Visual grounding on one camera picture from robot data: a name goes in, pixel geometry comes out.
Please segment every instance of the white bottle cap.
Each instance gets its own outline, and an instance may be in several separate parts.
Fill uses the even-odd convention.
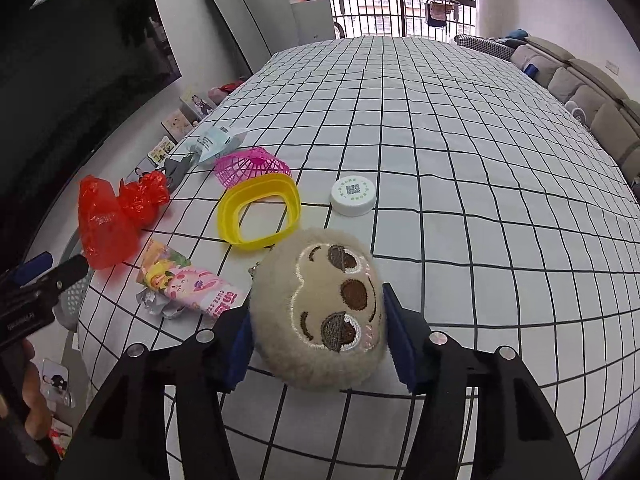
[[[363,176],[342,177],[331,188],[331,205],[341,215],[364,215],[376,205],[376,186]]]

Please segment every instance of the power outlet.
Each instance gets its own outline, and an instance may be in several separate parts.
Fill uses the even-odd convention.
[[[620,67],[615,63],[609,61],[608,59],[607,59],[607,62],[605,63],[605,67],[608,70],[611,70],[615,75],[618,75],[618,73],[620,72]]]

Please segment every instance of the human hand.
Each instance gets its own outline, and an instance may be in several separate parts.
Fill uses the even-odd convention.
[[[47,407],[47,401],[40,392],[40,374],[35,364],[31,362],[36,355],[33,345],[26,339],[22,340],[24,353],[29,360],[24,371],[22,383],[22,398],[29,407],[30,412],[24,423],[24,428],[33,440],[41,440],[47,436],[51,428],[51,413]],[[0,417],[8,414],[8,408],[4,399],[0,396]]]

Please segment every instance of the grid-patterned bedsheet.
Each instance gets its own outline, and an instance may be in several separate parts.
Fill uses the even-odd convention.
[[[583,474],[600,475],[639,418],[639,209],[615,163],[545,89],[472,50],[362,37],[277,54],[207,121],[251,128],[245,145],[291,167],[302,226],[357,236],[432,328],[471,348],[516,348]],[[378,202],[345,218],[328,195],[355,173],[376,183]],[[247,269],[264,251],[220,239],[222,192],[194,169],[152,235],[249,288]],[[282,204],[255,203],[242,228],[263,235],[283,220]],[[194,312],[146,314],[135,265],[97,273],[82,308],[79,340],[96,388],[129,344],[175,345],[208,323]],[[371,480],[401,475],[424,401],[398,383],[390,358],[357,390],[310,394],[271,377],[254,354],[221,402],[240,478]],[[477,408],[469,390],[460,479],[471,471]],[[180,478],[170,389],[166,416]]]

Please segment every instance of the black tv screen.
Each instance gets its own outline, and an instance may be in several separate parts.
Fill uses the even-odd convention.
[[[180,77],[155,0],[47,0],[0,40],[0,270],[76,171]]]

